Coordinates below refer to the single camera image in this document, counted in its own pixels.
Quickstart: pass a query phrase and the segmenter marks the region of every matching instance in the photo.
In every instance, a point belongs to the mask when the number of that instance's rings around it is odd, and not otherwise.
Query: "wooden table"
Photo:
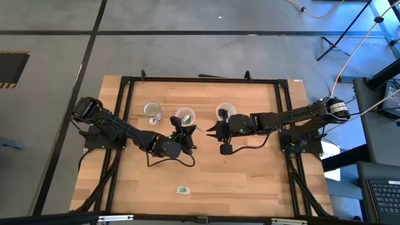
[[[114,109],[120,80],[120,76],[104,77],[99,99],[105,108]],[[307,104],[302,81],[290,80],[289,90],[293,108]],[[125,99],[126,96],[122,99],[121,109],[124,109]],[[161,105],[162,121],[156,125],[150,125],[143,114],[143,107],[149,101],[156,101]],[[241,114],[278,111],[272,84],[135,82],[128,122],[138,129],[153,130],[167,136],[174,130],[169,117],[174,116],[179,108],[189,107],[196,113],[194,123],[207,130],[216,123],[215,108],[220,103],[233,104],[237,113]],[[194,167],[185,167],[178,162],[163,162],[147,167],[145,153],[128,140],[126,149],[122,152],[112,212],[294,216],[286,163],[277,132],[271,134],[263,148],[246,149],[230,156],[220,155],[221,143],[203,132],[196,130],[192,137],[197,146],[193,154],[196,159]],[[243,145],[257,146],[264,138],[235,137],[232,139],[233,148]],[[83,160],[71,209],[79,207],[98,184],[103,158],[104,150],[99,149]],[[185,154],[181,154],[179,158],[191,163],[190,157]],[[312,154],[303,154],[302,158],[307,186],[323,208],[332,214],[321,162]],[[150,163],[158,160],[160,159],[151,157]],[[177,194],[178,186],[189,187],[190,194]],[[106,187],[101,209],[105,208],[107,193]],[[297,195],[304,214],[299,188]]]

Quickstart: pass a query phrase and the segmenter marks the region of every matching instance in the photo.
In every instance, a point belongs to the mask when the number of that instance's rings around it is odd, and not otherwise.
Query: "concrete floor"
[[[335,4],[298,2],[314,14]],[[379,7],[386,3],[376,2]],[[314,20],[283,0],[114,0],[107,4],[100,30],[343,31],[363,5],[345,2],[331,16]],[[0,2],[0,29],[91,30],[99,6],[95,0],[5,0]],[[367,9],[351,30],[367,31],[373,19]],[[390,21],[387,26],[394,32],[398,22]],[[351,52],[360,40],[346,37],[339,46]],[[25,146],[22,151],[4,148],[0,152],[0,218],[29,214],[87,42],[87,36],[0,36],[2,50],[32,51],[17,87],[0,89],[0,136]],[[325,49],[327,45],[317,36],[98,36],[79,95],[96,97],[104,75],[138,76],[141,69],[148,76],[203,73],[230,78],[241,78],[250,70],[254,78],[304,80],[309,102],[313,102],[329,94],[347,59],[331,52],[317,62]],[[394,60],[386,40],[371,37],[343,75],[372,76]],[[339,84],[335,91],[335,96],[345,100],[353,95],[351,84]],[[358,111],[355,101],[349,109]],[[359,135],[350,138],[350,132]],[[351,149],[365,143],[362,133],[357,120],[334,130],[329,139]],[[82,148],[83,138],[71,126],[44,213],[68,211]],[[343,199],[332,202],[336,209],[358,213],[356,204]],[[341,217],[350,219],[346,214]]]

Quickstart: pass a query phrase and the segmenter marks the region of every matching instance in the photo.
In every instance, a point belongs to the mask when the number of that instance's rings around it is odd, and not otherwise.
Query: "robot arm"
[[[118,143],[125,138],[130,138],[140,150],[159,158],[176,159],[181,150],[191,155],[191,149],[196,148],[191,138],[196,126],[182,127],[181,120],[174,116],[170,120],[176,132],[166,137],[153,131],[141,131],[119,119],[108,109],[104,109],[100,100],[82,97],[72,111],[72,119],[79,123],[96,126],[101,131],[101,136],[110,143]]]
[[[231,138],[268,135],[281,128],[281,143],[282,139],[285,139],[292,146],[306,148],[311,143],[304,142],[305,136],[314,134],[312,137],[306,138],[309,142],[312,142],[310,140],[316,138],[315,133],[318,133],[319,128],[330,123],[345,123],[350,118],[345,103],[336,98],[325,98],[314,104],[282,113],[262,112],[252,113],[250,116],[235,114],[229,119],[225,110],[220,109],[218,113],[223,120],[217,122],[214,127],[207,131],[215,131],[215,134],[208,134],[208,136],[224,143],[220,146],[221,154],[234,153],[232,145],[230,145]],[[302,126],[291,126],[289,129],[283,129],[285,125],[308,119],[310,120]]]

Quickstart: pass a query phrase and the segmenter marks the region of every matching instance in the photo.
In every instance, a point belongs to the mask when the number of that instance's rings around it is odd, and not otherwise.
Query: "clear plastic cup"
[[[184,116],[190,116],[190,122],[185,124],[184,122],[182,122],[182,126],[190,126],[194,123],[194,120],[196,119],[196,115],[194,113],[194,111],[188,107],[183,107],[181,109],[179,109],[178,111],[176,111],[175,116],[177,118],[182,119]]]
[[[235,108],[232,104],[226,103],[226,102],[221,103],[221,104],[219,104],[219,105],[217,106],[217,108],[216,108],[216,110],[215,110],[215,115],[217,116],[217,120],[218,120],[218,121],[222,121],[222,120],[223,120],[222,117],[220,117],[220,116],[218,115],[218,110],[219,110],[219,109],[225,109],[225,110],[227,111],[227,116],[228,116],[228,118],[231,117],[232,115],[235,115],[235,114],[236,114],[236,108]]]

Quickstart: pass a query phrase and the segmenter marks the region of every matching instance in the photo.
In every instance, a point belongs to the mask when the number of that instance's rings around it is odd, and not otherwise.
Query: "keyboard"
[[[379,222],[400,221],[400,181],[368,181]]]

